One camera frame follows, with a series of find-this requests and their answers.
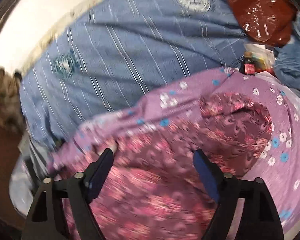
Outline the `grey star pillow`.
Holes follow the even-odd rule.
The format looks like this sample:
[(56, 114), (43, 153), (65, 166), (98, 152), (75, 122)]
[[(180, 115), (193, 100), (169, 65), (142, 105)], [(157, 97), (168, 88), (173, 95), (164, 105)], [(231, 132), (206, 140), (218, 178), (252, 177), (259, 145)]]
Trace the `grey star pillow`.
[(56, 137), (47, 141), (36, 140), (25, 132), (18, 145), (20, 152), (9, 182), (10, 200), (21, 216), (26, 217), (38, 187), (47, 178), (55, 178), (56, 173), (47, 168), (52, 160), (51, 151), (56, 145)]

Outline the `maroon pink floral garment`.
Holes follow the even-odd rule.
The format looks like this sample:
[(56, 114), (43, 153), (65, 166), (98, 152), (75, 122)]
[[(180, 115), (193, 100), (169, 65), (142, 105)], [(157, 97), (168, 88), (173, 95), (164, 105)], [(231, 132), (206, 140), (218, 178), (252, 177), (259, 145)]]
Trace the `maroon pink floral garment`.
[(49, 168), (68, 178), (114, 147), (114, 164), (90, 204), (106, 239), (200, 239), (215, 204), (194, 168), (194, 151), (241, 177), (270, 140), (270, 113), (237, 93), (196, 96), (167, 111), (151, 107), (141, 100), (87, 121), (52, 154)]

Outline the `brown bed headboard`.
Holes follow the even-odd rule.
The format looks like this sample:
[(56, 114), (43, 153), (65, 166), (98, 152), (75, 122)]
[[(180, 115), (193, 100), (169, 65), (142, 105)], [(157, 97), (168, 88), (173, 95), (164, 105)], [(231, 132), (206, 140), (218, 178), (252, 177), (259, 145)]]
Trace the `brown bed headboard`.
[(25, 218), (14, 209), (9, 195), (9, 182), (19, 157), (21, 136), (0, 129), (0, 219), (21, 230)]

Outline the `light blue cloth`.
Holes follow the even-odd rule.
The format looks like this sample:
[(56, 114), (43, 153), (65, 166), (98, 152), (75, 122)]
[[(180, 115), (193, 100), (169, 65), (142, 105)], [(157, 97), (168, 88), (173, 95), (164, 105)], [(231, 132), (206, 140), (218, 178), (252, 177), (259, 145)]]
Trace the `light blue cloth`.
[(289, 42), (278, 50), (274, 73), (281, 83), (300, 90), (300, 12), (292, 27)]

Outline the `small dark medicine bottle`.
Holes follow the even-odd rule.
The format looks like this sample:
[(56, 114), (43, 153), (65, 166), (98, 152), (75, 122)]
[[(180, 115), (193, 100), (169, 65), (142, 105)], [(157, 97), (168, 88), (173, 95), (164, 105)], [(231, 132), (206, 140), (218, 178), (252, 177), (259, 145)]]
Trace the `small dark medicine bottle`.
[(255, 74), (255, 63), (253, 61), (253, 55), (251, 52), (246, 51), (244, 53), (242, 70), (245, 75)]

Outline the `brown camouflage cloth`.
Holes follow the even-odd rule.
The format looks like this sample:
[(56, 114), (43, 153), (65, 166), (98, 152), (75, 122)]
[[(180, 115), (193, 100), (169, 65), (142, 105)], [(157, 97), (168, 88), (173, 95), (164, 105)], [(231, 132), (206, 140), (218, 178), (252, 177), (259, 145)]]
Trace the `brown camouflage cloth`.
[(18, 71), (10, 75), (0, 67), (0, 128), (13, 133), (23, 133), (26, 126), (20, 103), (21, 81)]

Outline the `red plastic bag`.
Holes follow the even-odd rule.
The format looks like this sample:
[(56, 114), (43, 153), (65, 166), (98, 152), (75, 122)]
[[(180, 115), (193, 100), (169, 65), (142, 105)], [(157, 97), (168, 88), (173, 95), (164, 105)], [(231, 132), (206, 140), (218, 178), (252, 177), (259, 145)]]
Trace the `red plastic bag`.
[(285, 46), (298, 12), (289, 0), (227, 0), (241, 28), (255, 42)]

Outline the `purple floral bedsheet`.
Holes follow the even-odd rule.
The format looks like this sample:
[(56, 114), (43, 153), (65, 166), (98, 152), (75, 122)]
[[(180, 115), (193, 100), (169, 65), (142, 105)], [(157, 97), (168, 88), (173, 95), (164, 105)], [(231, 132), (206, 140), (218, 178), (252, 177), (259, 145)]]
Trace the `purple floral bedsheet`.
[(138, 103), (147, 100), (152, 104), (152, 112), (160, 112), (180, 107), (196, 96), (218, 93), (242, 94), (267, 107), (272, 122), (270, 140), (241, 178), (261, 177), (266, 182), (283, 230), (289, 231), (300, 219), (300, 107), (290, 101), (285, 87), (273, 80), (218, 68), (156, 89)]

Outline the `blue plaid quilt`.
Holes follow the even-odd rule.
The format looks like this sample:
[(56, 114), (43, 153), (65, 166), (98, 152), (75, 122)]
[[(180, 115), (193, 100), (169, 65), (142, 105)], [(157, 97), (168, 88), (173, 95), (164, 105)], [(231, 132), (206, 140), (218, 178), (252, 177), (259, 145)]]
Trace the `blue plaid quilt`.
[(206, 69), (234, 66), (247, 37), (227, 0), (104, 0), (54, 40), (23, 78), (30, 136), (47, 148), (97, 114)]

